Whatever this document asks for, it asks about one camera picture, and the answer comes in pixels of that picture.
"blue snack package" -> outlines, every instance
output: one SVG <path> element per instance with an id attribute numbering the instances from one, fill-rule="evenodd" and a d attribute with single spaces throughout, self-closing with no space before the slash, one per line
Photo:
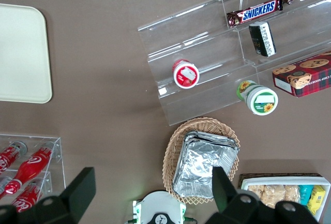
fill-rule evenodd
<path id="1" fill-rule="evenodd" d="M 311 196 L 313 185 L 299 185 L 301 205 L 306 206 Z"/>

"plastic bottle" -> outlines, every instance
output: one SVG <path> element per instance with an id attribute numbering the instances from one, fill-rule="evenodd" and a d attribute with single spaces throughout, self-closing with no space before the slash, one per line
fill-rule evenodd
<path id="1" fill-rule="evenodd" d="M 53 142 L 46 142 L 27 161 L 23 162 L 16 176 L 6 185 L 5 191 L 8 194 L 14 194 L 23 184 L 35 178 L 50 161 L 53 147 Z"/>
<path id="2" fill-rule="evenodd" d="M 16 207 L 18 213 L 28 210 L 33 205 L 36 204 L 38 197 L 42 197 L 45 192 L 41 190 L 42 179 L 33 179 L 24 189 L 24 191 L 16 197 L 16 199 L 11 203 Z"/>
<path id="3" fill-rule="evenodd" d="M 26 154 L 27 148 L 22 141 L 15 141 L 0 153 L 0 174 L 10 167 L 16 159 Z"/>

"jar label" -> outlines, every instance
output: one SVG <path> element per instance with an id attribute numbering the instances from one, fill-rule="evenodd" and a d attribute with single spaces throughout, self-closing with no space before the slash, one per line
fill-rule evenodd
<path id="1" fill-rule="evenodd" d="M 237 88 L 237 96 L 241 101 L 246 101 L 247 95 L 253 90 L 253 88 L 250 88 L 248 90 L 248 87 L 251 87 L 253 85 L 257 85 L 257 84 L 251 80 L 247 80 L 240 83 L 240 85 Z"/>
<path id="2" fill-rule="evenodd" d="M 185 66 L 176 73 L 177 82 L 184 87 L 189 87 L 195 84 L 197 79 L 198 72 L 192 66 Z"/>
<path id="3" fill-rule="evenodd" d="M 254 109 L 259 113 L 267 113 L 273 109 L 275 101 L 272 93 L 261 93 L 254 99 Z"/>

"clear acrylic display stand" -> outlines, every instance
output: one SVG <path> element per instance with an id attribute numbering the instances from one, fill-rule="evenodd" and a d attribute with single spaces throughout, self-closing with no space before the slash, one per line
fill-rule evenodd
<path id="1" fill-rule="evenodd" d="M 294 0 L 254 21 L 268 21 L 277 53 L 256 54 L 248 25 L 229 28 L 226 13 L 270 0 L 212 0 L 138 29 L 148 64 L 170 125 L 236 103 L 236 88 L 253 80 L 273 89 L 272 70 L 330 49 L 331 0 Z M 198 84 L 179 88 L 172 66 L 179 59 L 194 63 Z"/>
<path id="2" fill-rule="evenodd" d="M 62 148 L 60 138 L 49 138 L 49 137 L 33 137 L 33 136 L 13 136 L 13 135 L 0 135 L 0 152 L 7 148 L 11 143 L 15 141 L 22 141 L 27 146 L 27 152 L 24 156 L 18 158 L 1 176 L 10 176 L 13 178 L 19 166 L 22 162 L 29 159 L 29 156 L 39 150 L 39 148 L 47 141 L 54 143 L 53 156 L 49 161 L 48 165 L 38 174 L 35 178 L 43 180 L 42 189 L 46 192 L 44 196 L 39 194 L 39 198 L 43 198 L 51 195 L 58 195 L 65 187 L 64 168 L 62 160 Z M 0 200 L 0 205 L 10 204 L 13 200 L 25 189 L 30 181 L 25 183 L 19 190 L 13 195 L 5 195 Z"/>

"wicker basket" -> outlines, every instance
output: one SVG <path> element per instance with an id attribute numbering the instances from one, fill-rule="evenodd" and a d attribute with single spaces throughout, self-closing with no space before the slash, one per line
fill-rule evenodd
<path id="1" fill-rule="evenodd" d="M 182 149 L 184 136 L 187 132 L 194 130 L 232 138 L 235 140 L 235 142 L 239 147 L 240 147 L 240 143 L 237 136 L 234 134 L 234 131 L 230 127 L 219 122 L 216 119 L 208 118 L 208 117 L 199 117 L 189 120 L 183 123 L 182 125 L 180 125 L 177 128 L 177 130 L 174 132 L 168 144 L 163 160 L 163 170 L 162 170 L 163 183 L 166 190 L 176 199 L 186 204 L 197 205 L 198 203 L 207 203 L 209 201 L 212 201 L 212 199 L 201 198 L 201 197 L 181 197 L 177 193 L 175 193 L 172 189 L 172 181 L 174 179 L 180 150 Z M 229 174 L 229 179 L 231 181 L 234 177 L 234 174 L 238 170 L 237 168 L 238 162 L 239 159 L 237 157 Z"/>

